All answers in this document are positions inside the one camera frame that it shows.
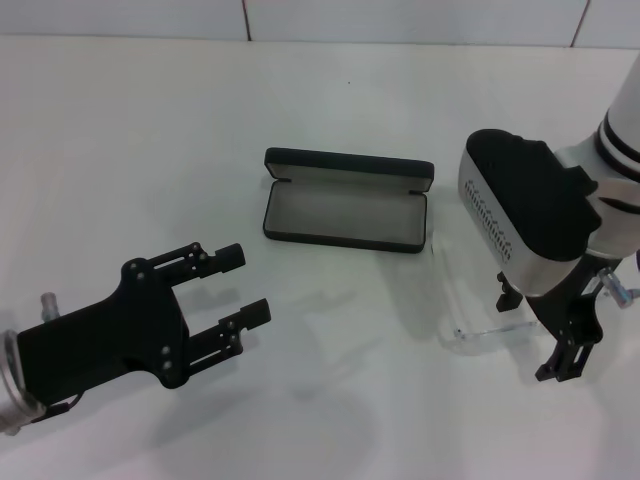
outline white tabletop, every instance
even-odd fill
[[[177,289],[192,333],[264,297],[273,315],[181,389],[130,374],[0,438],[0,476],[637,478],[637,308],[600,299],[605,339],[562,384],[534,378],[549,336],[475,356],[446,341],[452,316],[499,318],[455,190],[466,138],[577,143],[635,56],[0,38],[0,328],[37,325],[45,291],[63,313],[99,301],[125,261],[193,241],[238,242],[247,265]],[[272,146],[433,162],[434,257],[265,238]]]

